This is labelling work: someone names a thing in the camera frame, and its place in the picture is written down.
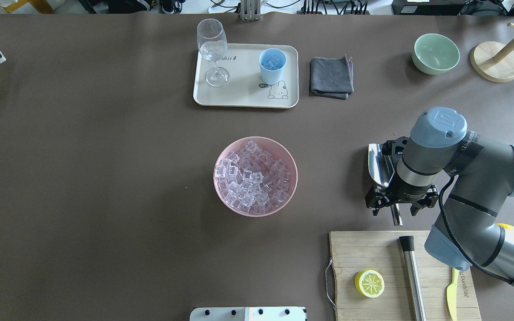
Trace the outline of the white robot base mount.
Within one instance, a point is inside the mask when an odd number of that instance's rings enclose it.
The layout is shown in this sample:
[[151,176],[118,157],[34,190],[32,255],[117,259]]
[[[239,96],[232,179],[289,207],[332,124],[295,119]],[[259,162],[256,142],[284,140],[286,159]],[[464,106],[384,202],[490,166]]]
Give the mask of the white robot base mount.
[[199,307],[190,321],[306,321],[307,310],[298,306]]

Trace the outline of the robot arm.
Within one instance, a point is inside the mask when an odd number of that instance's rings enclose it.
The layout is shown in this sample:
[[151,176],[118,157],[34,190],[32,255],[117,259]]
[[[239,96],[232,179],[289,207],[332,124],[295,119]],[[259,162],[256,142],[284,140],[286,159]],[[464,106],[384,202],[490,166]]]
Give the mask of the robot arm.
[[412,215],[439,205],[424,247],[436,260],[464,272],[472,266],[514,287],[514,230],[495,219],[514,197],[514,146],[479,136],[448,107],[417,118],[410,136],[388,141],[402,153],[390,182],[374,185],[365,203],[374,215],[383,207],[410,204]]

